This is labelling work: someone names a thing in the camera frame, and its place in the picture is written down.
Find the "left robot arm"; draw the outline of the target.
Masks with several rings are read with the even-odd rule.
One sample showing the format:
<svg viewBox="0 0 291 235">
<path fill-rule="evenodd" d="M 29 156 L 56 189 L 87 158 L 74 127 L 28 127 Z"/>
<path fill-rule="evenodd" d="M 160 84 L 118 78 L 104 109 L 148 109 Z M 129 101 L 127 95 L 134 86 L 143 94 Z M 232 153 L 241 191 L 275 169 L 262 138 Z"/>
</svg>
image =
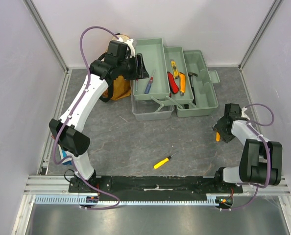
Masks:
<svg viewBox="0 0 291 235">
<path fill-rule="evenodd" d="M 65 150 L 82 177 L 79 186 L 85 192 L 92 192 L 97 181 L 92 176 L 88 148 L 90 138 L 82 133 L 87 118 L 102 94 L 111 87 L 114 80 L 122 76 L 125 80 L 141 79 L 142 56 L 135 52 L 135 40 L 123 41 L 121 38 L 110 41 L 103 58 L 96 59 L 89 66 L 89 74 L 68 110 L 58 119 L 49 123 L 55 144 Z"/>
</svg>

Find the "yellow utility knife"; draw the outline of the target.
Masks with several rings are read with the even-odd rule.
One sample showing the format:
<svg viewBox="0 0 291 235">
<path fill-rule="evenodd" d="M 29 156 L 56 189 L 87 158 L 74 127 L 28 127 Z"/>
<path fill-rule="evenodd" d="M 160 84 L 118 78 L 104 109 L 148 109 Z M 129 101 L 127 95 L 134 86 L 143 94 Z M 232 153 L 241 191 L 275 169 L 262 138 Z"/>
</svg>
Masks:
<svg viewBox="0 0 291 235">
<path fill-rule="evenodd" d="M 170 63 L 171 63 L 171 68 L 172 68 L 172 71 L 173 71 L 174 79 L 179 79 L 179 71 L 177 69 L 176 62 L 173 59 L 171 59 Z"/>
</svg>

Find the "yellow handled screwdriver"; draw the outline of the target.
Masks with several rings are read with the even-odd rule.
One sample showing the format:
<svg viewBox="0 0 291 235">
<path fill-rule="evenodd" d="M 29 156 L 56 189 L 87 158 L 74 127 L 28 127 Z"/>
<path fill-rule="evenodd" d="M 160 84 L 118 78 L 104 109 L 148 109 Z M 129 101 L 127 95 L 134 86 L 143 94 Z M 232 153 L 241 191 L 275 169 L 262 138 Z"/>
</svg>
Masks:
<svg viewBox="0 0 291 235">
<path fill-rule="evenodd" d="M 174 155 L 176 155 L 176 154 L 177 154 L 177 152 L 174 153 L 174 154 L 172 154 L 172 155 L 170 155 L 170 156 L 168 156 L 168 157 L 166 157 L 166 158 L 164 158 L 164 159 L 162 159 L 162 160 L 159 161 L 157 164 L 155 164 L 155 165 L 153 166 L 153 168 L 154 168 L 154 169 L 159 169 L 161 166 L 163 166 L 163 165 L 166 164 L 168 161 L 170 161 L 171 158 L 172 158 Z"/>
</svg>

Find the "green toolbox with clear lid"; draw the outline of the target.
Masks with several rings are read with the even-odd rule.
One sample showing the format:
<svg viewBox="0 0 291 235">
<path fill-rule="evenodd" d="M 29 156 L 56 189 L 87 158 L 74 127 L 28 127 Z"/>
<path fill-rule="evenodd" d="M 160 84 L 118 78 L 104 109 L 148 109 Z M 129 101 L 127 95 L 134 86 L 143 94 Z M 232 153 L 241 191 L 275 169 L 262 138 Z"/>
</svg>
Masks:
<svg viewBox="0 0 291 235">
<path fill-rule="evenodd" d="M 132 113 L 137 121 L 208 116 L 218 108 L 214 84 L 217 71 L 209 70 L 201 50 L 166 47 L 161 38 L 139 39 L 150 77 L 131 84 Z"/>
</svg>

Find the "red handled pliers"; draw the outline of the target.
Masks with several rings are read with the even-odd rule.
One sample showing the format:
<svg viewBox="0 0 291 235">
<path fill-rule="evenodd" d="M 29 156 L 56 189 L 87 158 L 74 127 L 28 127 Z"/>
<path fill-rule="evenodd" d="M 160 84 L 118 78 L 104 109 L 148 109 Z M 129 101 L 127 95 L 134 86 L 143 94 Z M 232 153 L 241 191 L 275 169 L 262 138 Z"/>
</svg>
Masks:
<svg viewBox="0 0 291 235">
<path fill-rule="evenodd" d="M 169 86 L 172 89 L 172 94 L 177 94 L 179 92 L 179 87 L 177 86 L 175 82 L 173 74 L 168 71 L 167 75 L 168 75 Z"/>
</svg>

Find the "orange handled chisel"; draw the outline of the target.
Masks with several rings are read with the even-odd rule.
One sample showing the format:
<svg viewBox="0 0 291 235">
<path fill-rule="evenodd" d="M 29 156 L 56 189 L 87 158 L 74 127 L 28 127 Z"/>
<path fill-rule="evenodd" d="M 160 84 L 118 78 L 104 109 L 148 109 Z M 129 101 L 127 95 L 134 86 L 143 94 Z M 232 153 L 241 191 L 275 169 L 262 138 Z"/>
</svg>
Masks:
<svg viewBox="0 0 291 235">
<path fill-rule="evenodd" d="M 220 141 L 220 134 L 218 132 L 216 132 L 216 141 L 219 142 Z"/>
</svg>

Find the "orange utility knife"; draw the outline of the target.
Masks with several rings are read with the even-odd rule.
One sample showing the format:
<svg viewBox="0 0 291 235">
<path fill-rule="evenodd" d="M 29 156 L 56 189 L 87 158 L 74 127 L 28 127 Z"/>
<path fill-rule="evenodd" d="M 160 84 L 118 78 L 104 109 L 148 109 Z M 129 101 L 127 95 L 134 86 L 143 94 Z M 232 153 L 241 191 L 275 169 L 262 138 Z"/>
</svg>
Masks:
<svg viewBox="0 0 291 235">
<path fill-rule="evenodd" d="M 183 73 L 179 73 L 179 79 L 180 79 L 180 95 L 183 96 L 186 91 L 186 76 Z"/>
</svg>

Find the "black hammer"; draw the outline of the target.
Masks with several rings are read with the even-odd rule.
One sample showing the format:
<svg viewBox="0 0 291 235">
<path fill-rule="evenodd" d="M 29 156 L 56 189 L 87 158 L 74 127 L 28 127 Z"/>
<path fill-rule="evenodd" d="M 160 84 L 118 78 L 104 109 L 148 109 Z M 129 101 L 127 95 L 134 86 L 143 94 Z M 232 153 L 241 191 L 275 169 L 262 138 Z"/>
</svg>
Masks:
<svg viewBox="0 0 291 235">
<path fill-rule="evenodd" d="M 196 96 L 195 96 L 194 83 L 193 83 L 193 81 L 194 81 L 193 77 L 194 76 L 197 77 L 198 74 L 196 74 L 194 72 L 188 72 L 188 78 L 189 78 L 189 81 L 190 81 L 190 86 L 191 86 L 191 90 L 193 92 L 193 97 L 194 97 L 193 98 L 193 104 L 196 105 Z"/>
</svg>

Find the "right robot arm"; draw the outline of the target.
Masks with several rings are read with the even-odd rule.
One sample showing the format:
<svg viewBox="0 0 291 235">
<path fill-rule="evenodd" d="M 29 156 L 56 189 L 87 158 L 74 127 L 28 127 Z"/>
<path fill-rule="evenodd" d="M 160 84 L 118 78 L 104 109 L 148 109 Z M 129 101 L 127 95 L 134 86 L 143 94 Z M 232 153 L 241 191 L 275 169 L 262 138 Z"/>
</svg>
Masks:
<svg viewBox="0 0 291 235">
<path fill-rule="evenodd" d="M 207 116 L 218 107 L 214 84 L 219 76 L 208 70 L 200 50 L 166 47 L 162 55 L 144 52 L 143 60 L 142 73 L 149 81 L 135 84 L 134 92 L 148 95 L 161 108 L 176 106 L 180 118 Z M 265 188 L 281 181 L 282 145 L 261 135 L 246 110 L 227 103 L 223 117 L 212 127 L 217 141 L 229 143 L 237 138 L 243 144 L 239 166 L 221 167 L 216 172 L 213 187 L 217 192 L 226 192 L 231 184 Z"/>
</svg>

